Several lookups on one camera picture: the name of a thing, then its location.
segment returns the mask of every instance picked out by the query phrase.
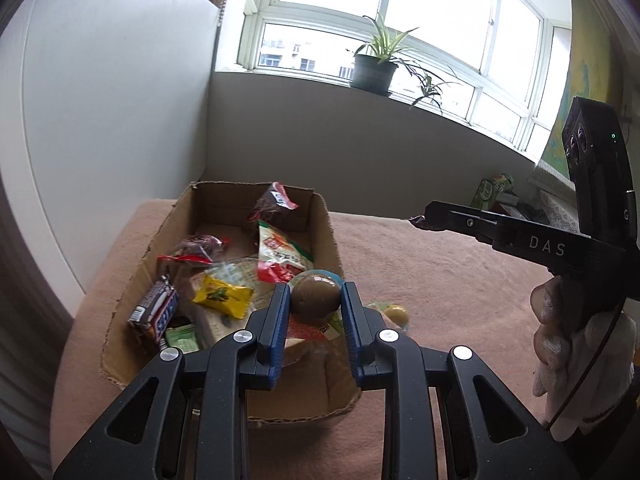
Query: screw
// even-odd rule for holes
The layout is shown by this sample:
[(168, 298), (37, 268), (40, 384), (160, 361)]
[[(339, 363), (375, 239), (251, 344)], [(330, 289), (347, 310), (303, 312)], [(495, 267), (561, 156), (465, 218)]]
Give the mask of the screw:
[(246, 343), (247, 341), (251, 341), (254, 335), (248, 330), (238, 330), (234, 334), (234, 341), (238, 343)]
[(162, 361), (173, 361), (175, 358), (180, 355), (180, 352), (177, 348), (169, 346), (169, 348), (165, 348), (160, 352), (160, 358)]
[(380, 339), (382, 339), (382, 341), (386, 341), (387, 343), (398, 341), (398, 338), (400, 337), (398, 335), (398, 332), (396, 332), (395, 330), (391, 330), (390, 328), (381, 330), (378, 336), (380, 337)]
[(466, 346), (456, 346), (453, 349), (453, 355), (455, 355), (458, 359), (466, 361), (467, 359), (471, 359), (473, 352), (471, 351), (471, 348), (468, 348)]

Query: blue gripper pad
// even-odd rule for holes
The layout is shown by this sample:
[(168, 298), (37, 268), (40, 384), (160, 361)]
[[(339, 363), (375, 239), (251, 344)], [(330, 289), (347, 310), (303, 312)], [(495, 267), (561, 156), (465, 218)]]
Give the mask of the blue gripper pad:
[(373, 335), (364, 313), (364, 307), (354, 282), (345, 282), (342, 286), (342, 325), (349, 351), (351, 375), (358, 386), (365, 377), (364, 367), (374, 359)]
[(282, 371), (284, 343), (289, 326), (290, 297), (289, 285), (278, 283), (258, 336), (257, 361), (268, 367), (266, 378), (270, 388), (275, 387)]

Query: potted plant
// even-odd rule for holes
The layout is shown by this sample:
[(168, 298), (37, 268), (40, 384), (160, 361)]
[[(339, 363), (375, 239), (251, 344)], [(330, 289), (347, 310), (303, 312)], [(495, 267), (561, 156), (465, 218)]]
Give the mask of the potted plant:
[[(365, 18), (371, 20), (376, 27), (376, 33), (353, 53), (353, 77), (349, 85), (352, 88), (386, 96), (389, 94), (391, 78), (398, 68), (396, 55), (406, 50), (400, 42), (415, 29), (392, 34), (379, 14), (375, 20), (369, 16)], [(365, 52), (371, 52), (372, 56), (361, 54), (364, 49), (366, 49)]]
[[(376, 32), (369, 41), (359, 46), (353, 54), (354, 67), (350, 86), (374, 94), (388, 96), (390, 94), (389, 85), (391, 85), (391, 79), (401, 64), (411, 76), (414, 76), (419, 81), (418, 84), (422, 95), (414, 99), (411, 103), (412, 106), (423, 99), (428, 99), (442, 111), (438, 101), (442, 97), (440, 86), (449, 83), (421, 66), (418, 62), (400, 57), (401, 54), (409, 51), (408, 47), (402, 46), (400, 43), (415, 28), (405, 32), (391, 32), (383, 23), (379, 14), (375, 20), (370, 16), (364, 16), (364, 18), (371, 20)], [(372, 55), (361, 54), (363, 50), (370, 52)]]

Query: white lace cloth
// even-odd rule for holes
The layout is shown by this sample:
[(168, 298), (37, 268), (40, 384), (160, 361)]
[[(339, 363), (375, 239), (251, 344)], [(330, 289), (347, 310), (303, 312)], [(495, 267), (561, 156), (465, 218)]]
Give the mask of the white lace cloth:
[(580, 232), (578, 210), (574, 206), (542, 189), (538, 190), (538, 198), (552, 227), (576, 234)]

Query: window frame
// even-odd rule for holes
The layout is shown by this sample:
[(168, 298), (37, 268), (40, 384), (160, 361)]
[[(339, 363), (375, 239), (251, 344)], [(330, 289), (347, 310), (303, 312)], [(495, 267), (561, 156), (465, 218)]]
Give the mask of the window frame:
[[(279, 68), (280, 67), (280, 62), (282, 61), (282, 56), (280, 54), (260, 54), (260, 58), (258, 59), (258, 63), (260, 63), (260, 59), (262, 59), (264, 57), (265, 60), (265, 64), (264, 65), (260, 65), (260, 67), (262, 68)], [(278, 64), (277, 65), (268, 65), (266, 63), (266, 61), (277, 61)]]
[[(536, 57), (532, 67), (531, 79), (527, 89), (527, 95), (524, 101), (514, 99), (507, 91), (502, 89), (498, 84), (492, 81), (488, 76), (488, 71), (495, 47), (497, 36), (500, 3), (501, 0), (492, 0), (492, 10), (488, 23), (487, 37), (485, 40), (484, 52), (479, 69), (473, 68), (471, 65), (455, 58), (451, 54), (433, 46), (423, 40), (407, 36), (402, 44), (412, 49), (412, 56), (418, 61), (430, 64), (436, 68), (450, 73), (451, 69), (454, 75), (474, 87), (474, 92), (464, 118), (460, 118), (446, 111), (444, 115), (452, 120), (463, 123), (475, 130), (478, 130), (490, 137), (498, 140), (503, 144), (511, 146), (525, 156), (536, 160), (526, 153), (533, 126), (538, 124), (543, 128), (549, 129), (552, 125), (543, 124), (536, 115), (542, 100), (542, 92), (546, 81), (546, 72), (548, 70), (549, 59), (551, 55), (551, 44), (553, 40), (553, 30), (555, 27), (571, 29), (570, 24), (559, 23), (546, 19), (528, 0), (520, 0), (531, 12), (540, 20), (538, 29), (538, 44), (536, 46)], [(382, 16), (386, 15), (389, 0), (380, 0), (378, 11)], [(353, 38), (359, 41), (367, 41), (374, 32), (373, 25), (361, 16), (355, 16), (339, 10), (326, 9), (323, 7), (315, 7), (307, 4), (296, 4), (292, 2), (281, 2), (280, 0), (247, 0), (244, 10), (245, 19), (242, 26), (242, 35), (238, 50), (238, 64), (250, 71), (267, 70), (270, 73), (277, 72), (277, 67), (258, 66), (260, 56), (260, 45), (264, 35), (264, 27), (266, 24), (273, 25), (289, 25), (292, 27), (309, 28), (330, 34), (337, 34), (347, 38)], [(320, 76), (325, 80), (332, 80), (337, 83), (344, 83), (345, 79), (338, 76)], [(485, 92), (489, 97), (495, 99), (499, 103), (505, 105), (520, 116), (520, 123), (516, 130), (514, 139), (509, 142), (493, 132), (481, 128), (473, 122), (473, 116), (476, 111), (476, 105), (481, 94)], [(405, 101), (406, 96), (402, 94), (394, 94), (395, 98)], [(430, 111), (440, 113), (440, 110), (434, 105), (421, 102), (418, 106), (426, 108)]]
[(338, 70), (338, 77), (340, 79), (351, 80), (353, 78), (353, 66), (342, 66), (340, 65), (340, 70)]
[[(306, 68), (302, 68), (303, 61), (306, 61), (305, 63)], [(313, 72), (315, 67), (316, 67), (315, 59), (307, 59), (306, 57), (300, 58), (300, 70), (302, 70), (302, 72)]]

